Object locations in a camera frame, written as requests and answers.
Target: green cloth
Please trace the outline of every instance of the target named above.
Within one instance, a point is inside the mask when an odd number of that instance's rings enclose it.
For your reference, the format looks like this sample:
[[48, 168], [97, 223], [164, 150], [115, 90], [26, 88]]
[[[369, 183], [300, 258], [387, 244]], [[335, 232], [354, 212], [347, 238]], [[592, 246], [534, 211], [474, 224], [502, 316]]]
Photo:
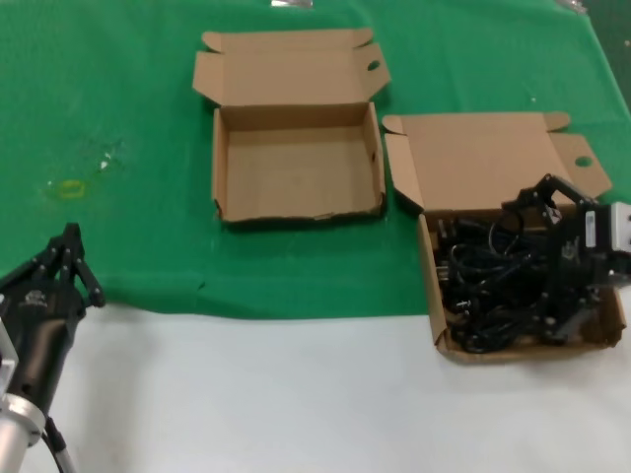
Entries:
[[391, 189], [380, 221], [220, 224], [212, 110], [191, 89], [212, 30], [370, 26], [392, 76], [380, 117], [566, 110], [614, 181], [609, 198], [631, 200], [629, 112], [588, 17], [553, 0], [269, 3], [0, 1], [0, 269], [77, 221], [111, 302], [243, 318], [426, 311], [415, 219]]
[[622, 95], [631, 105], [631, 1], [584, 0]]

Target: cardboard box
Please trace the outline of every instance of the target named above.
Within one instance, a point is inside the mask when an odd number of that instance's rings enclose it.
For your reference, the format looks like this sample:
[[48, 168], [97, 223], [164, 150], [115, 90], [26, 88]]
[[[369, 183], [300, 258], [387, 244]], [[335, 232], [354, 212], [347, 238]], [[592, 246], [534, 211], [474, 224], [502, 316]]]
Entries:
[[215, 110], [212, 196], [225, 222], [379, 214], [370, 98], [389, 82], [371, 30], [205, 33], [193, 88]]
[[[461, 113], [386, 116], [386, 147], [397, 191], [422, 215], [418, 231], [434, 343], [462, 362], [558, 358], [613, 347], [626, 326], [616, 291], [602, 291], [598, 317], [562, 347], [523, 340], [502, 352], [473, 355], [452, 340], [442, 304], [433, 251], [440, 219], [455, 216], [495, 221], [502, 202], [513, 200], [547, 173], [576, 184], [592, 197], [611, 182], [583, 136], [560, 133], [566, 113]], [[573, 206], [556, 199], [562, 212]], [[526, 225], [541, 226], [535, 219]]]

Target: cardboard box lid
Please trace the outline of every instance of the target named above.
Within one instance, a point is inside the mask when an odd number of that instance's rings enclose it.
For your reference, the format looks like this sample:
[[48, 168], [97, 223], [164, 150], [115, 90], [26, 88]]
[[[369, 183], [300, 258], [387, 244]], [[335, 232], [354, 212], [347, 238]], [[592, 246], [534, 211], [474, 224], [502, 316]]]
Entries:
[[220, 105], [368, 101], [390, 80], [373, 32], [205, 33], [193, 89]]
[[567, 113], [388, 115], [394, 187], [422, 211], [497, 209], [547, 173], [592, 197], [611, 181]]

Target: silver metal pipe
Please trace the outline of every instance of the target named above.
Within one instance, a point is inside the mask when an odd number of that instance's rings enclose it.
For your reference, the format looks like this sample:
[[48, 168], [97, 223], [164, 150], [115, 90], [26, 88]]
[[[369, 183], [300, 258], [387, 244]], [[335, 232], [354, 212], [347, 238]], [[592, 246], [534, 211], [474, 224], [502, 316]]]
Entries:
[[29, 448], [26, 427], [10, 417], [0, 418], [0, 473], [19, 473]]
[[63, 473], [77, 473], [77, 469], [75, 468], [67, 449], [57, 452], [55, 454], [55, 458], [57, 458], [57, 462], [59, 463]]

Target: white sticker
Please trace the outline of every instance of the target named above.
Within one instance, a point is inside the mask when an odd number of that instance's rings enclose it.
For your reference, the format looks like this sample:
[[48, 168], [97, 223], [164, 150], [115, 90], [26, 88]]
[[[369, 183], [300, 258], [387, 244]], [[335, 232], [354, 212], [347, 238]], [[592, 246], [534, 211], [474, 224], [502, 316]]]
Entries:
[[272, 0], [272, 7], [312, 8], [313, 0]]
[[585, 246], [596, 246], [596, 212], [591, 210], [585, 213]]

